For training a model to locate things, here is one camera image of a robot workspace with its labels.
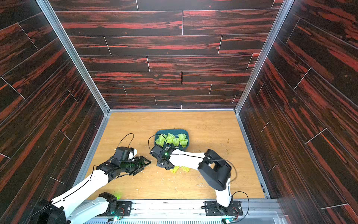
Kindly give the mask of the yellow shuttlecock pile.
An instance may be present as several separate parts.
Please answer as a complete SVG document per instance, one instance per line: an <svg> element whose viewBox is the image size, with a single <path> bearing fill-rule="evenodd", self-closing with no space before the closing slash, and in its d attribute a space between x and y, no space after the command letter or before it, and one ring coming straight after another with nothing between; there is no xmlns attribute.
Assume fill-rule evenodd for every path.
<svg viewBox="0 0 358 224"><path fill-rule="evenodd" d="M159 134L159 135L158 135L158 139L159 139L160 141L165 141L165 142L167 142L167 136L166 136L165 134Z"/></svg>

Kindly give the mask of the teal plastic storage box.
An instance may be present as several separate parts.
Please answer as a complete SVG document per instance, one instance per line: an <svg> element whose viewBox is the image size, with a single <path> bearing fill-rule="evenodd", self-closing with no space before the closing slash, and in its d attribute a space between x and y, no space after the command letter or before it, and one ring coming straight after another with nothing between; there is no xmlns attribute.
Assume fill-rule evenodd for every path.
<svg viewBox="0 0 358 224"><path fill-rule="evenodd" d="M189 134L184 129L164 129L155 134L154 143L161 147L172 146L185 151L189 146Z"/></svg>

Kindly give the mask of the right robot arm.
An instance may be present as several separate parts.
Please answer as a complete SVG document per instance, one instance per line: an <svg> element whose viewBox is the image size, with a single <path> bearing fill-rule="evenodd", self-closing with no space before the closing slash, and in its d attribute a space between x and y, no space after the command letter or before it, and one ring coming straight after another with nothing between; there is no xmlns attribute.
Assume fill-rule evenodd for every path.
<svg viewBox="0 0 358 224"><path fill-rule="evenodd" d="M199 171L207 184L215 190L217 204L225 208L230 205L232 167L215 151L209 149L205 153L190 153L179 149L164 149L155 145L150 154L158 160L157 166L166 170L180 166Z"/></svg>

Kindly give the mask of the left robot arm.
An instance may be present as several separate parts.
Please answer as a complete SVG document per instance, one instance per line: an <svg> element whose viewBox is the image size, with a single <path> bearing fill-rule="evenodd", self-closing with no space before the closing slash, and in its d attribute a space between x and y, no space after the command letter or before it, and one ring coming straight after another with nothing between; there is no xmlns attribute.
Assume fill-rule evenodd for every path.
<svg viewBox="0 0 358 224"><path fill-rule="evenodd" d="M117 204L117 197L108 192L101 193L85 205L82 202L112 180L125 175L136 175L149 164L151 161L143 156L130 160L112 156L70 190L49 201L40 201L29 217L29 223L83 224L102 214L123 216L124 208Z"/></svg>

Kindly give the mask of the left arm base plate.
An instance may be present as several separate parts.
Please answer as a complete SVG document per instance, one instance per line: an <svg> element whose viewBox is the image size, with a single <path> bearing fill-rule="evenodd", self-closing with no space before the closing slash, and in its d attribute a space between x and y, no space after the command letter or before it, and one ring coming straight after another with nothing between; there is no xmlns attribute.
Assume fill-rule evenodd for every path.
<svg viewBox="0 0 358 224"><path fill-rule="evenodd" d="M130 216L131 213L131 206L132 206L132 201L122 201L122 200L118 200L116 196L108 193L108 192L104 192L101 193L98 197L104 198L109 204L107 206L107 210L102 213L99 214L98 217L109 217L109 216L114 216L114 217L125 217L125 216Z"/></svg>

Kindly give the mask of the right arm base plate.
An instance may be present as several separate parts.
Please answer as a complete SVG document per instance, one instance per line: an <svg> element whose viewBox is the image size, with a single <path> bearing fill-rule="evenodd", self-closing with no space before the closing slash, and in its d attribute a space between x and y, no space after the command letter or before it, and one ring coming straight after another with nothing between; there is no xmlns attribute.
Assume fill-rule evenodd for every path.
<svg viewBox="0 0 358 224"><path fill-rule="evenodd" d="M243 211L240 201L231 201L228 207L219 205L217 201L205 201L201 207L206 216L242 216Z"/></svg>

